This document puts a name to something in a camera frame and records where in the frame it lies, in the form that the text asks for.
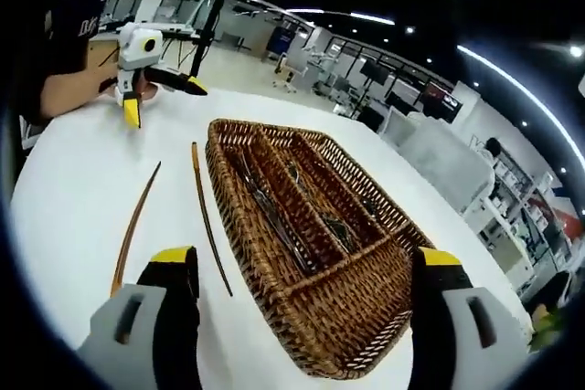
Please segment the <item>person's left hand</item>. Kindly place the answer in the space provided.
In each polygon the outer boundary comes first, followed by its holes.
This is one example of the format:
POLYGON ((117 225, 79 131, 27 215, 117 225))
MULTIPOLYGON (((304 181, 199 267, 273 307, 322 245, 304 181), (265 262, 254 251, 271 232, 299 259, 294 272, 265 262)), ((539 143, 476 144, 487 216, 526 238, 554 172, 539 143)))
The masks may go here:
POLYGON ((143 72, 140 73, 138 80, 136 81, 135 91, 139 94, 142 101, 152 99, 158 91, 158 86, 148 81, 143 72))

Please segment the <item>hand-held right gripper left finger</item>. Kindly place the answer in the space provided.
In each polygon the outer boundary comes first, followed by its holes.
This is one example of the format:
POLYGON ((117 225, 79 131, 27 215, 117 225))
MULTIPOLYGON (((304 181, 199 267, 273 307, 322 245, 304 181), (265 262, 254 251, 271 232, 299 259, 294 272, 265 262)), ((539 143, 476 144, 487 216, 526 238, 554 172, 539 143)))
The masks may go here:
POLYGON ((197 250, 155 254, 90 318, 80 359, 110 389, 200 389, 197 250))

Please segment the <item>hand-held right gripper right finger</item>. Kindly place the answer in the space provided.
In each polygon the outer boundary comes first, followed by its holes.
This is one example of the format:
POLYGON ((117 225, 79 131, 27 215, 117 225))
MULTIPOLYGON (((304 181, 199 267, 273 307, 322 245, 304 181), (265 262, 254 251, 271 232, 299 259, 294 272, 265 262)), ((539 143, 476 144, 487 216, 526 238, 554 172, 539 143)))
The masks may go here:
POLYGON ((460 260, 435 248, 412 255, 411 389, 503 389, 529 357, 527 336, 460 260))

